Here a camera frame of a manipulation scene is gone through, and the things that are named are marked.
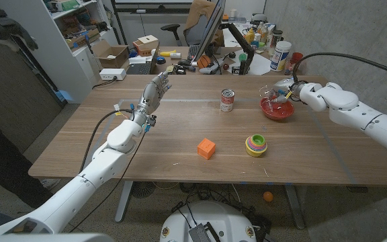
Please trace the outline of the person's gloved hand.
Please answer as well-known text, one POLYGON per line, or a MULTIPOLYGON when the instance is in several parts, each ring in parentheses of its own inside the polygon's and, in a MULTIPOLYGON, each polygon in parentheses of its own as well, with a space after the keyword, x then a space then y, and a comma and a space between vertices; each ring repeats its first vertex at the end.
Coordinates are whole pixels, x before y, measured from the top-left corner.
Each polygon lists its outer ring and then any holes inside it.
POLYGON ((30 50, 38 49, 36 39, 22 25, 10 17, 0 17, 0 44, 18 52, 19 46, 12 40, 12 36, 21 38, 30 50))

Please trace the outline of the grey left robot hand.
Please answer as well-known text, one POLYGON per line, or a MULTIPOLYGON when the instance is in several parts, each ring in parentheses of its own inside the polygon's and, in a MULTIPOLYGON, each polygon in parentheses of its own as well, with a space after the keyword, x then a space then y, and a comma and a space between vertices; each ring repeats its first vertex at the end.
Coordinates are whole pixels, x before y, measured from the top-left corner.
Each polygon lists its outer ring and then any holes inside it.
POLYGON ((149 116, 159 107, 164 94, 171 88, 168 72, 158 74, 146 85, 138 105, 131 115, 132 121, 142 126, 149 116))

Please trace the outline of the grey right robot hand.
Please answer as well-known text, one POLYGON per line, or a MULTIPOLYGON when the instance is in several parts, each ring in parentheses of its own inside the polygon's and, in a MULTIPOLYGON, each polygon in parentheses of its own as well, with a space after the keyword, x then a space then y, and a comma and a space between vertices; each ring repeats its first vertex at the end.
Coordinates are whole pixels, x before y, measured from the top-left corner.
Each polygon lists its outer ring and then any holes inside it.
POLYGON ((302 82, 295 81, 293 78, 282 79, 275 83, 272 88, 273 103, 286 103, 289 99, 295 102, 300 102, 300 90, 302 82))

